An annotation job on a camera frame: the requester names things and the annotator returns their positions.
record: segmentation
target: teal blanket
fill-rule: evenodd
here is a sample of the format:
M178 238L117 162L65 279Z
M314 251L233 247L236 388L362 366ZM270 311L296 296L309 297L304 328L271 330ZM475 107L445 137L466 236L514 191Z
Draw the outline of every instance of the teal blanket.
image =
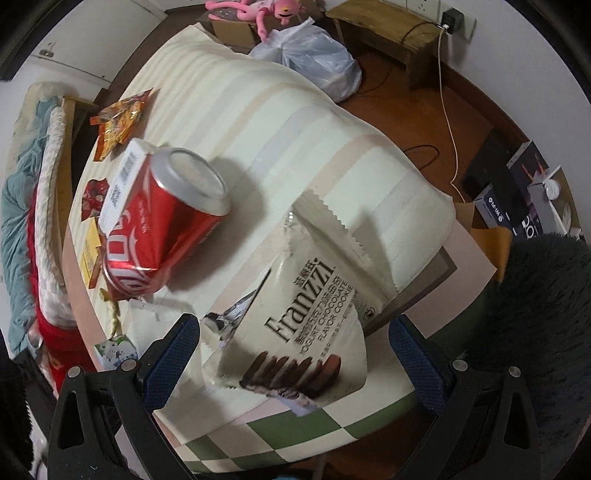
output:
M12 316L8 342L14 355L29 346L27 331L35 321L35 298L30 280L31 261L27 249L27 216L39 180L51 111L58 104L58 97L42 100L37 104L35 119L28 126L29 133L37 134L21 150L17 170L6 179L0 197L0 257L4 266L4 281L10 295Z

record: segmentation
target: black power adapter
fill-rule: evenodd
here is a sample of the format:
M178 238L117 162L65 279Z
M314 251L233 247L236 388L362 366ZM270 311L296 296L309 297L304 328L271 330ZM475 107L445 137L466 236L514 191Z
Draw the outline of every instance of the black power adapter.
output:
M453 33L459 30L464 23L464 14L455 8L450 8L443 12L441 18L441 26L447 25L447 33L453 35Z

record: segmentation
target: orange candy wrapper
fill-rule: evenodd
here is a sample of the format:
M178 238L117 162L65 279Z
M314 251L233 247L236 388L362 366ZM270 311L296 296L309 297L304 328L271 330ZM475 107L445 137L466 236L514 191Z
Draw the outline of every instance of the orange candy wrapper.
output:
M127 143L151 92L152 89L146 90L144 93L120 100L90 119L91 125L99 126L94 161L103 161L117 144Z

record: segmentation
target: pink panther plush toy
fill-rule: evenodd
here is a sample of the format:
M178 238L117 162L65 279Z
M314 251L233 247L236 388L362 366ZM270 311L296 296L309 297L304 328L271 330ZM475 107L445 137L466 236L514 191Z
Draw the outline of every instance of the pink panther plush toy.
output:
M216 8L235 8L238 20L245 22L256 22L256 28L262 41L267 40L267 29L264 18L266 15L273 15L281 20L281 25L287 25L290 18L304 12L300 0L259 0L249 4L252 0L240 0L239 2L205 2L205 8L215 10ZM212 20L223 20L217 15L209 15Z

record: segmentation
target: red soda can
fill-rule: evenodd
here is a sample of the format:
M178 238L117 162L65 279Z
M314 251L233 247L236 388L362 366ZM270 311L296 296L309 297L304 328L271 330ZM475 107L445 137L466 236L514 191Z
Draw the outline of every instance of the red soda can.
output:
M103 273L116 300L155 293L172 267L230 211L220 175L184 148L162 148L140 171L106 238Z

